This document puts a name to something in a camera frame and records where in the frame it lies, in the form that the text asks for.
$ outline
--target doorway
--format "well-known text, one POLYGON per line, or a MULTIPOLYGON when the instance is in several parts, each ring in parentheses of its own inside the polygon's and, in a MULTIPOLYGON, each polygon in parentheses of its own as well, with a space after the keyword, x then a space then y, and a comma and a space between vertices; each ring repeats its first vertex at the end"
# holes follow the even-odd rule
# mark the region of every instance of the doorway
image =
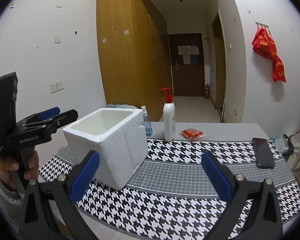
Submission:
POLYGON ((169 35, 173 95, 203 97, 204 63, 200 33, 169 35))
POLYGON ((226 95, 226 50, 219 12, 212 22, 212 33, 216 56, 216 99, 214 106, 222 122, 226 95))

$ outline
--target light switch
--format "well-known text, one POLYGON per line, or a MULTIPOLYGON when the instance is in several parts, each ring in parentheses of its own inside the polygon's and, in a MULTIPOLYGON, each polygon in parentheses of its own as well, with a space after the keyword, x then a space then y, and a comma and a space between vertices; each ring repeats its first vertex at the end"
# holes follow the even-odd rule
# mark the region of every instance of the light switch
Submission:
POLYGON ((58 92, 57 84, 51 84, 51 85, 49 85, 49 87, 50 87, 50 92, 51 93, 58 92))
POLYGON ((64 89, 64 87, 63 87, 63 82, 62 82, 62 81, 57 83, 57 89, 58 89, 58 91, 64 89))
POLYGON ((54 36, 54 43, 61 43, 60 36, 54 36))

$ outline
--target white bottle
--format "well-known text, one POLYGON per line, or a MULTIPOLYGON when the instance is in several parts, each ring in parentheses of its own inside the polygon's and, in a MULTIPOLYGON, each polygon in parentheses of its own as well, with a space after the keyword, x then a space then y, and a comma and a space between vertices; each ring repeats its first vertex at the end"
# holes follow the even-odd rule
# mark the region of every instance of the white bottle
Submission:
POLYGON ((170 88, 162 88, 160 90, 166 90, 167 94, 164 97, 163 106, 163 123, 164 123, 164 139, 168 142, 172 141, 176 137, 176 108, 170 95, 170 88))

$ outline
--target smartphone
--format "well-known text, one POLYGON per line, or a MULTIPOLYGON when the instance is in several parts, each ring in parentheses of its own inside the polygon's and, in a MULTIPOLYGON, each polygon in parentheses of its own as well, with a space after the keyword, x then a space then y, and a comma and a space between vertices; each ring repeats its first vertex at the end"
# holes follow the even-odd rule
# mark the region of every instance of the smartphone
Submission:
POLYGON ((273 169, 275 164, 268 141, 261 138, 252 138, 252 142, 256 154, 257 167, 261 169, 273 169))

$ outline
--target red bottle cap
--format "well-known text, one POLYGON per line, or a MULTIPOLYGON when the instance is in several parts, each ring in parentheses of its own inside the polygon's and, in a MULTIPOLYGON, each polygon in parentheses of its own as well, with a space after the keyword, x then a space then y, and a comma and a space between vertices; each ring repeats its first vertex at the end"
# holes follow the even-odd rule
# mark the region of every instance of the red bottle cap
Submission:
POLYGON ((172 103, 172 96, 170 95, 170 88, 161 88, 161 89, 159 89, 159 91, 162 91, 162 90, 167 91, 167 94, 164 97, 164 102, 165 103, 172 103))

